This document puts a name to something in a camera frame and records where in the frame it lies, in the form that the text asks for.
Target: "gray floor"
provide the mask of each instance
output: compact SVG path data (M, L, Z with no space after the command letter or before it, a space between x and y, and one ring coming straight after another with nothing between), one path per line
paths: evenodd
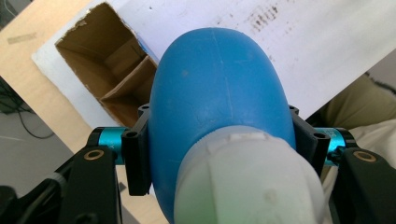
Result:
M18 4L18 7L20 7L19 11L23 10L23 6L19 6ZM0 28L5 27L17 14L18 11L9 3L9 1L0 0Z
M51 133L37 115L27 112L21 115L35 135ZM17 113L0 114L0 185L13 187L19 196L30 191L72 155L56 135L45 140L34 138L24 130Z

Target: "beige fabric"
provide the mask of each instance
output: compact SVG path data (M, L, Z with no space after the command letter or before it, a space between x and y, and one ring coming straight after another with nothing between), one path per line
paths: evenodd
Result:
M327 126L350 130L396 119L396 98L369 77L361 76L327 103L320 114Z

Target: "black plastic part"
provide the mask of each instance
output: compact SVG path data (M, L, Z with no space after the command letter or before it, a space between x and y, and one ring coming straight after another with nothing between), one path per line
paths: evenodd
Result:
M125 162L129 194L143 196L149 193L151 174L149 169L149 145L147 122L149 106L139 108L140 118L135 126L121 136L121 151Z
M314 167L318 176L323 169L331 138L318 133L311 125L298 116L298 109L290 105L297 152Z
M355 138L353 135L346 129L343 128L335 128L338 132L340 132L341 135L343 135L344 142L346 143L346 147L359 147L358 144L356 143Z
M375 161L362 160L355 152L368 153ZM358 147L346 149L332 192L338 216L334 223L396 223L395 183L396 170L384 158Z
M0 186L0 223L14 223L21 214L17 194L11 187Z
M327 160L331 161L334 165L339 166L346 149L347 147L338 146L333 152L327 154Z
M85 147L74 156L58 223L121 223L115 155L108 147Z
M100 135L103 131L104 127L95 128L90 136L88 137L87 146L86 147L97 147L99 144Z

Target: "open cardboard box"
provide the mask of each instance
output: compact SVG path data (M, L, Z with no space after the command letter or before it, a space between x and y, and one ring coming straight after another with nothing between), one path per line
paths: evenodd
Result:
M137 108L149 102L156 65L109 4L91 9L56 49L115 121L135 124Z

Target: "blue cylinder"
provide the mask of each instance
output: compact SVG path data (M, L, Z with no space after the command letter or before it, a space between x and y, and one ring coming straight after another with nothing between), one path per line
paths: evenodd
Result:
M231 125L261 129L295 148L289 105L260 46L229 29L182 35L159 63L148 119L152 181L171 223L183 157L199 139Z
M100 134L98 145L108 147L117 154L116 164L123 165L124 161L121 152L121 136L125 132L124 127L107 127Z

